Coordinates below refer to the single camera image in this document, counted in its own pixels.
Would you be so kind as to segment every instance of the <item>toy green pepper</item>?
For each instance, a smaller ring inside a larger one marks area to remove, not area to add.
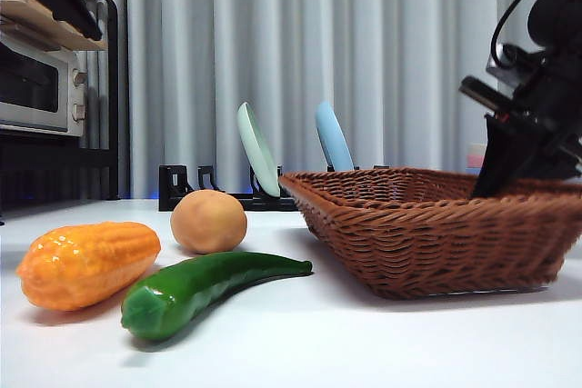
[[[121,324],[139,338],[164,340],[237,288],[262,279],[311,273],[309,261],[274,254],[206,254],[163,268],[135,283],[122,303]]]

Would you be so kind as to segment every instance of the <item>mint green plate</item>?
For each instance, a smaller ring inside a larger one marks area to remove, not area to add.
[[[276,165],[273,156],[266,144],[266,139],[261,133],[256,122],[255,113],[251,106],[244,102],[238,108],[236,114],[238,132],[245,148],[248,162],[253,167],[256,180],[260,183],[265,193],[273,197],[281,196]]]

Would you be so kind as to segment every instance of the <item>white table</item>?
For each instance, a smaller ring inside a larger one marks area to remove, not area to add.
[[[380,299],[306,229],[299,213],[248,213],[241,248],[309,259],[315,274],[236,294],[173,339],[141,343],[119,323],[123,292],[77,313],[32,306],[14,270],[65,224],[139,221],[187,258],[156,201],[7,214],[2,235],[2,382],[25,387],[582,386],[582,246],[535,293]]]

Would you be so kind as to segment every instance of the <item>wicker basket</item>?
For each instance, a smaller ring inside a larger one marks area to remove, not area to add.
[[[279,180],[309,230],[388,298],[547,284],[582,233],[577,184],[522,180],[467,200],[475,176],[413,168]]]

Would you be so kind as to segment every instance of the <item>black cable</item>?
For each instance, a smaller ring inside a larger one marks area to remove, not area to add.
[[[499,37],[499,34],[501,33],[501,29],[503,28],[503,25],[506,23],[506,20],[509,18],[511,13],[513,13],[513,10],[516,9],[516,6],[519,4],[519,2],[521,2],[521,0],[514,0],[511,3],[511,5],[507,8],[505,13],[503,13],[503,15],[501,15],[501,18],[499,19],[499,23],[497,23],[497,27],[495,28],[495,31],[493,32],[493,36],[491,37],[491,57],[493,58],[495,63],[500,68],[509,69],[509,68],[513,67],[513,65],[514,65],[514,64],[504,64],[497,57],[497,38]]]

